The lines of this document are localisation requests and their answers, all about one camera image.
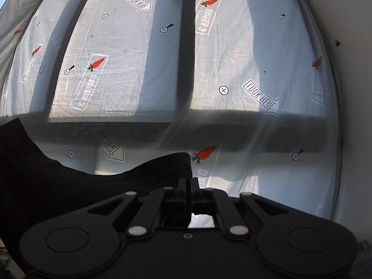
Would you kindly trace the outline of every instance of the carrot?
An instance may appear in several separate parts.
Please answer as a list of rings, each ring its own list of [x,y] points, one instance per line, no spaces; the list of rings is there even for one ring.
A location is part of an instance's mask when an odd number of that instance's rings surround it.
[[[35,53],[38,53],[38,51],[40,50],[41,46],[39,46],[38,48],[36,48],[33,52],[32,52],[32,56],[35,54]]]
[[[315,67],[316,70],[318,70],[318,67],[322,65],[322,57],[317,59],[315,62],[312,63],[312,66]]]
[[[90,70],[90,71],[93,71],[93,68],[97,68],[99,65],[101,65],[101,63],[105,60],[105,58],[101,58],[99,59],[98,61],[95,61],[94,63],[90,64],[89,67],[87,68],[87,70]]]
[[[201,2],[200,5],[204,5],[205,7],[208,7],[208,5],[213,5],[217,2],[218,0],[208,0],[205,2]]]
[[[210,157],[215,148],[216,146],[210,146],[208,148],[201,149],[198,153],[194,152],[195,156],[191,157],[191,159],[196,160],[196,163],[200,165],[200,160]]]

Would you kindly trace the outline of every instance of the circle with x mark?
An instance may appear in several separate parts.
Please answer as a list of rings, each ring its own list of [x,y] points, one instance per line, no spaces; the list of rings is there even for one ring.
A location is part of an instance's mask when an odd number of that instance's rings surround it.
[[[293,154],[292,154],[292,159],[294,160],[294,161],[298,161],[298,158],[300,157],[300,155],[297,153],[297,152],[294,152]]]
[[[218,89],[219,93],[221,93],[223,96],[227,95],[229,93],[229,88],[226,86],[221,86]]]
[[[75,152],[74,152],[74,150],[70,150],[70,151],[68,152],[68,157],[70,157],[70,158],[74,158],[74,157],[75,157]]]

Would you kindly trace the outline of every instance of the silver rivet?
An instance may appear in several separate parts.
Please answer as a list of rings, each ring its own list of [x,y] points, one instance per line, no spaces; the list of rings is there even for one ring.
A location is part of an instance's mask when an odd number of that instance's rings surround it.
[[[133,236],[142,236],[146,234],[147,229],[140,225],[131,226],[128,230],[128,233]]]
[[[184,233],[182,235],[183,238],[186,238],[186,239],[191,239],[194,237],[194,234],[191,234],[191,233]]]
[[[248,228],[244,225],[233,225],[230,228],[230,233],[234,235],[245,235],[249,232]]]

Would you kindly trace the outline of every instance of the white wall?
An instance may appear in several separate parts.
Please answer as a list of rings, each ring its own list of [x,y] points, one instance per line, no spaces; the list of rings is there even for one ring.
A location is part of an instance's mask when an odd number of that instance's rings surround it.
[[[341,101],[344,147],[334,220],[357,239],[372,241],[372,0],[309,2],[334,65]]]

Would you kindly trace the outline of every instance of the red carrot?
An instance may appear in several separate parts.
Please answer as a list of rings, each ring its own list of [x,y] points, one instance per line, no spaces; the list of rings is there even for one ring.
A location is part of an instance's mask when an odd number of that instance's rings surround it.
[[[201,2],[200,5],[204,5],[205,7],[208,7],[208,5],[213,5],[217,2],[218,0],[208,0],[205,2]]]
[[[315,67],[316,70],[318,70],[318,67],[322,65],[322,57],[317,59],[315,62],[312,63],[312,66]]]
[[[200,160],[210,157],[215,148],[216,146],[210,146],[208,148],[201,149],[198,153],[194,152],[195,156],[191,157],[191,159],[196,160],[196,163],[200,165]]]
[[[101,63],[105,60],[105,58],[101,58],[99,59],[98,61],[95,61],[94,63],[90,64],[89,67],[87,68],[87,70],[90,70],[90,71],[93,71],[93,68],[97,68],[99,65],[101,65]]]
[[[41,46],[39,46],[38,48],[36,48],[33,52],[32,52],[32,56],[35,54],[35,53],[38,53],[38,51],[40,50]]]

